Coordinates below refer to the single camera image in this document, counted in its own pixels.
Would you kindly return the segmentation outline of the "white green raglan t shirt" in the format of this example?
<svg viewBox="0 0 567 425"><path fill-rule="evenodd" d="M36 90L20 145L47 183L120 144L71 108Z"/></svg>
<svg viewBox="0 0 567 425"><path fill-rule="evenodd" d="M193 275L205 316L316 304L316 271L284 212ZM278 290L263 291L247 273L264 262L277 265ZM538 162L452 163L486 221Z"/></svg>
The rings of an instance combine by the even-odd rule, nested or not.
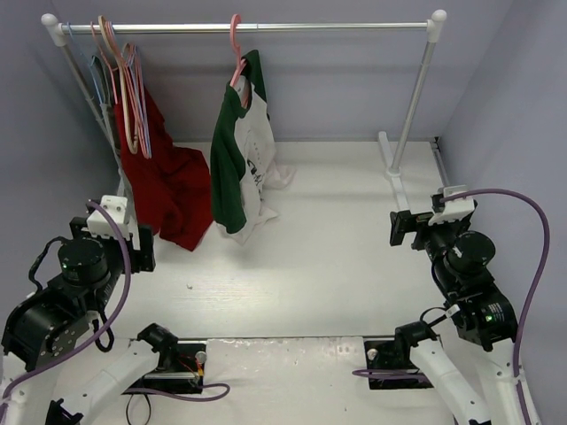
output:
<svg viewBox="0 0 567 425"><path fill-rule="evenodd" d="M239 244L277 216L262 191L285 189L295 175L293 167L276 162L260 53L251 50L244 59L240 80L250 84L250 103L244 108L235 90L226 86L209 161L214 221L223 236Z"/></svg>

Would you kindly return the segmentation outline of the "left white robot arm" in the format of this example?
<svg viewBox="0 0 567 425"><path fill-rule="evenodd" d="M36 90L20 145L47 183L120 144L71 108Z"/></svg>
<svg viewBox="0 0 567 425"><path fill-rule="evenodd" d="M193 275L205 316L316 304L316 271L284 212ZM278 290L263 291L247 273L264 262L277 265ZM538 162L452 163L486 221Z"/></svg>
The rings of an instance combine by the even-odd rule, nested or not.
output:
<svg viewBox="0 0 567 425"><path fill-rule="evenodd" d="M88 219L72 219L69 239L57 237L60 274L21 302L4 328L3 424L91 424L133 384L154 370L164 372L177 360L177 337L152 323L141 330L124 354L76 392L54 398L63 363L95 343L116 319L112 314L91 330L92 314L104 311L123 277L155 268L153 233L138 226L134 247L126 223L102 223L94 232Z"/></svg>

